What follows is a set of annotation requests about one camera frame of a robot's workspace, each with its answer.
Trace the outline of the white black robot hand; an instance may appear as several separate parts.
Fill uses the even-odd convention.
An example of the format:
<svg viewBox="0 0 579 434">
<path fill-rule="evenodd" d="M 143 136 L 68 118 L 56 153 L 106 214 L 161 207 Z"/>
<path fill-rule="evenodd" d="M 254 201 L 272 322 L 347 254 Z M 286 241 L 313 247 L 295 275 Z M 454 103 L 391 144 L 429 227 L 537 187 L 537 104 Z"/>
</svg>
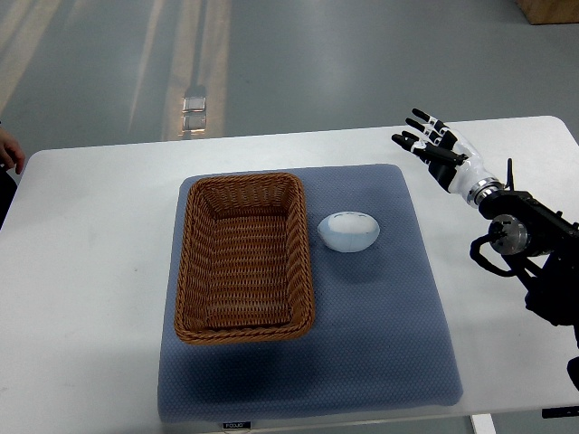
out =
<svg viewBox="0 0 579 434">
<path fill-rule="evenodd" d="M 477 149 L 460 132 L 448 129 L 447 125 L 419 108 L 412 109 L 417 119 L 405 120 L 412 127 L 428 137 L 404 130 L 402 134 L 392 135 L 392 140 L 403 150 L 416 156 L 427 155 L 428 171 L 447 193 L 470 194 L 475 185 L 486 178 L 491 178 L 483 165 L 483 159 Z M 454 167 L 442 164 L 461 164 Z"/>
</svg>

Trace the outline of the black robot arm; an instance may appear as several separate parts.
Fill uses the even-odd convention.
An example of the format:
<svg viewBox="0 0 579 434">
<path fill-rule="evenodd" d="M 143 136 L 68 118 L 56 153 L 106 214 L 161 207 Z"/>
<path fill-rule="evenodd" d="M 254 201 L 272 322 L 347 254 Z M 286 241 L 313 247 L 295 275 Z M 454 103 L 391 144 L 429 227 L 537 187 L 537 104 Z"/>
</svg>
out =
<svg viewBox="0 0 579 434">
<path fill-rule="evenodd" d="M 415 155 L 447 193 L 489 221 L 470 245 L 470 258 L 526 289 L 525 307 L 553 326 L 578 327 L 578 225 L 515 187 L 513 160 L 500 180 L 475 142 L 442 120 L 413 108 L 407 128 L 392 136 Z"/>
</svg>

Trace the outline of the person's hand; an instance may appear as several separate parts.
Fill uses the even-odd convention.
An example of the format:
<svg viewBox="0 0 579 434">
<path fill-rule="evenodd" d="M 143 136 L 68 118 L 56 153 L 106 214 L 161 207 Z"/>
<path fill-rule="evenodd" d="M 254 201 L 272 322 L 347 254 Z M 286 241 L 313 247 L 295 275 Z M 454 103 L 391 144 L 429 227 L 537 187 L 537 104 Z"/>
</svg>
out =
<svg viewBox="0 0 579 434">
<path fill-rule="evenodd" d="M 1 168 L 14 170 L 17 175 L 24 171 L 26 155 L 18 140 L 3 127 L 0 128 Z"/>
</svg>

